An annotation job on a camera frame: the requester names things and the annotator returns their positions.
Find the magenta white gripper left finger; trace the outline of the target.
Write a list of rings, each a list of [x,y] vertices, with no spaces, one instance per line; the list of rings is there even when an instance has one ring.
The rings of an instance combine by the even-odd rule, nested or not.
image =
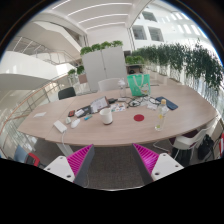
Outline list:
[[[85,146],[71,155],[58,156],[44,168],[56,176],[84,187],[89,166],[95,154],[94,145]]]

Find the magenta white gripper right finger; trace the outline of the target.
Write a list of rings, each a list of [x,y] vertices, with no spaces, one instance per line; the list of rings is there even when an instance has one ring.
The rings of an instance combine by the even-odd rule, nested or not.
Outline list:
[[[132,153],[145,185],[183,169],[169,154],[158,154],[136,143]]]

